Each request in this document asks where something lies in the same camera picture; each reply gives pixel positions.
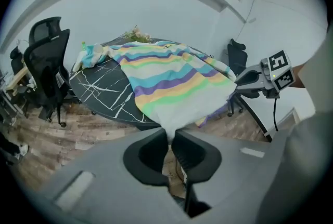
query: wooden floor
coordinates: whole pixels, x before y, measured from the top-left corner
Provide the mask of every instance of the wooden floor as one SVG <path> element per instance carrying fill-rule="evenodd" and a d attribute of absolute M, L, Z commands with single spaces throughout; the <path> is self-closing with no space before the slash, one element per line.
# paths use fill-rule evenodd
<path fill-rule="evenodd" d="M 13 171 L 34 190 L 38 190 L 56 170 L 94 145 L 138 131 L 134 126 L 92 115 L 83 104 L 65 105 L 61 112 L 62 121 L 67 123 L 65 128 L 58 125 L 56 116 L 51 123 L 40 120 L 39 112 L 40 109 L 34 109 L 29 112 L 27 119 L 18 119 L 7 134 L 9 140 L 25 142 L 30 146 L 29 153 L 13 166 Z M 243 113 L 236 112 L 233 117 L 222 113 L 201 129 L 195 125 L 188 125 L 188 128 L 217 136 L 266 141 L 259 126 L 246 110 Z M 175 162 L 175 157 L 169 150 L 162 173 L 169 177 L 170 192 L 183 197 L 185 192 L 176 173 Z M 180 166 L 177 168 L 178 174 L 182 176 Z"/>

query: wall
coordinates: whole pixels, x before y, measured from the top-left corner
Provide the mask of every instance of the wall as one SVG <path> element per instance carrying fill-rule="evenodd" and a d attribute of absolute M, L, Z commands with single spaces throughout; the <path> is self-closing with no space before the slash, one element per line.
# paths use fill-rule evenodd
<path fill-rule="evenodd" d="M 249 22 L 238 41 L 247 46 L 247 66 L 284 49 L 292 66 L 306 62 L 326 35 L 326 6 L 323 0 L 255 0 Z M 312 100 L 304 88 L 287 87 L 280 93 L 276 120 L 294 107 L 302 120 L 314 114 Z M 263 95 L 246 99 L 267 129 L 273 126 L 274 100 Z"/>
<path fill-rule="evenodd" d="M 16 39 L 28 39 L 31 26 L 51 16 L 62 16 L 62 29 L 71 29 L 65 55 L 67 69 L 75 62 L 81 41 L 88 44 L 109 41 L 136 24 L 154 37 L 184 42 L 219 59 L 226 42 L 239 33 L 252 2 L 253 0 L 13 0 L 1 25 L 0 68 L 3 71 L 10 70 L 8 56 L 16 45 Z M 27 46 L 22 42 L 19 48 L 23 52 Z"/>

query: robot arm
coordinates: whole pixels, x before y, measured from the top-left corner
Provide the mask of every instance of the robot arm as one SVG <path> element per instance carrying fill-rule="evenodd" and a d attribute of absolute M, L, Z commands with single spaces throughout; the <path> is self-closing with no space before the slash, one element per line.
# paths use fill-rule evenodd
<path fill-rule="evenodd" d="M 294 82 L 292 66 L 284 50 L 247 67 L 235 81 L 236 91 L 249 98 L 258 97 L 260 91 L 266 98 L 280 98 L 279 92 Z"/>

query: black marble table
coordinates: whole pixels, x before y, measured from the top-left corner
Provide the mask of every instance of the black marble table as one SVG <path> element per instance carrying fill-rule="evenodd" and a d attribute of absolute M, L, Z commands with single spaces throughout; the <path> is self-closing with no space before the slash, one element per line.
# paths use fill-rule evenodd
<path fill-rule="evenodd" d="M 152 38 L 151 43 L 163 39 Z M 129 41 L 117 38 L 102 44 L 122 45 Z M 136 106 L 133 89 L 120 65 L 107 57 L 93 68 L 70 73 L 70 85 L 75 95 L 93 112 L 110 120 L 128 123 L 139 129 L 159 127 Z"/>

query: office chair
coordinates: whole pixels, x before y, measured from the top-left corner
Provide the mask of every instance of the office chair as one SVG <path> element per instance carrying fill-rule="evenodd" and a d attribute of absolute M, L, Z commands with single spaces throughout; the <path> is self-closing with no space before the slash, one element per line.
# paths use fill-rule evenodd
<path fill-rule="evenodd" d="M 70 30 L 66 29 L 55 37 L 46 37 L 30 45 L 24 52 L 24 61 L 37 85 L 39 104 L 43 109 L 39 118 L 51 122 L 54 108 L 57 109 L 58 123 L 60 107 L 69 90 L 69 73 L 63 66 L 63 57 Z"/>
<path fill-rule="evenodd" d="M 61 17 L 51 17 L 35 23 L 29 33 L 29 45 L 46 37 L 55 37 L 61 32 Z"/>
<path fill-rule="evenodd" d="M 239 75 L 244 69 L 246 69 L 246 61 L 248 59 L 247 53 L 245 50 L 245 45 L 237 43 L 233 39 L 230 40 L 228 44 L 228 57 L 229 57 L 229 67 L 235 73 L 235 75 Z M 232 97 L 229 99 L 228 107 L 231 109 L 231 112 L 228 112 L 228 117 L 232 117 L 234 115 L 234 104 L 236 103 L 240 109 L 239 113 L 243 112 L 243 106 L 240 101 L 240 94 L 234 93 Z"/>

